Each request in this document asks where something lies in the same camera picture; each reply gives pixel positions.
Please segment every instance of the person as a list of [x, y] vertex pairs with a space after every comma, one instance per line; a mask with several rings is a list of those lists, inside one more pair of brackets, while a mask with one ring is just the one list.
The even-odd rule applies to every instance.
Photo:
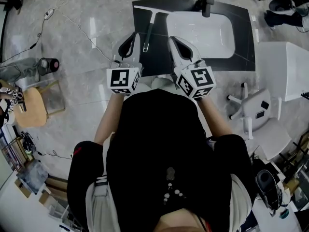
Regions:
[[7, 82], [0, 80], [0, 88], [2, 87], [7, 88], [10, 92], [16, 90], [16, 95], [14, 97], [9, 92], [0, 92], [0, 101], [2, 99], [6, 100], [6, 108], [3, 110], [3, 108], [0, 106], [0, 128], [3, 127], [4, 120], [8, 120], [9, 109], [12, 109], [12, 107], [14, 106], [14, 104], [12, 104], [12, 101], [16, 100], [17, 103], [23, 103], [24, 101], [23, 93], [19, 87], [13, 87]]
[[[214, 149], [187, 97], [157, 88], [124, 98], [111, 96], [94, 141], [74, 149], [68, 202], [80, 224], [91, 232], [236, 231], [251, 211], [255, 180], [244, 140], [210, 96], [197, 104]], [[89, 206], [91, 183], [106, 174], [112, 202]]]

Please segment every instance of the chair base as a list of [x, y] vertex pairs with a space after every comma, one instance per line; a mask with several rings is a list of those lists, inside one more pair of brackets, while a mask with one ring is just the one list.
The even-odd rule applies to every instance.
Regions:
[[[248, 85], [247, 85], [247, 83], [242, 83], [242, 84], [241, 84], [241, 87], [244, 88], [244, 98], [243, 98], [243, 99], [248, 98]], [[234, 97], [234, 96], [232, 96], [232, 95], [228, 95], [228, 96], [226, 97], [226, 99], [227, 99], [228, 101], [232, 101], [232, 102], [235, 102], [235, 103], [241, 105], [241, 101], [242, 101], [242, 100], [237, 99], [236, 97]], [[240, 108], [238, 109], [237, 112], [235, 112], [233, 115], [230, 115], [230, 116], [229, 116], [229, 119], [232, 120], [232, 119], [236, 118], [238, 115], [241, 114], [241, 111], [242, 111], [242, 110], [241, 110], [241, 106], [240, 106]]]

